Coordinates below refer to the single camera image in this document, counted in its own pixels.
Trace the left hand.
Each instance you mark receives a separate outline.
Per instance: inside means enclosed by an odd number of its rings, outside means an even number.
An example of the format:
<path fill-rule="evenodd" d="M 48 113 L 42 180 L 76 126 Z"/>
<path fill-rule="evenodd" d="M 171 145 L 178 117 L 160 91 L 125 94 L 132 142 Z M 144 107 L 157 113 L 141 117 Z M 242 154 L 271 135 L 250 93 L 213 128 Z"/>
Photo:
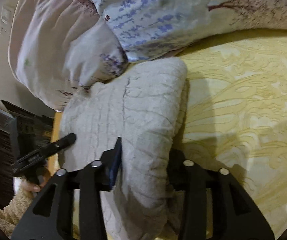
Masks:
<path fill-rule="evenodd" d="M 37 170 L 36 176 L 36 180 L 34 180 L 33 178 L 23 179 L 20 184 L 20 187 L 27 192 L 40 192 L 51 178 L 51 174 L 47 168 L 43 167 Z"/>

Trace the beige fuzzy sleeve forearm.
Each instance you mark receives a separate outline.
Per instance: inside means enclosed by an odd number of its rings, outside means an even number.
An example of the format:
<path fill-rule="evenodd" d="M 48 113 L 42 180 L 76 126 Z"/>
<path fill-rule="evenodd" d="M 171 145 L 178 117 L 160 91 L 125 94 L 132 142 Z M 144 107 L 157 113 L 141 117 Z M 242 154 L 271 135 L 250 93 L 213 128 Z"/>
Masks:
<path fill-rule="evenodd" d="M 16 225 L 32 203 L 33 193 L 39 191 L 38 185 L 23 181 L 10 203 L 0 209 L 0 229 L 7 237 L 11 237 Z"/>

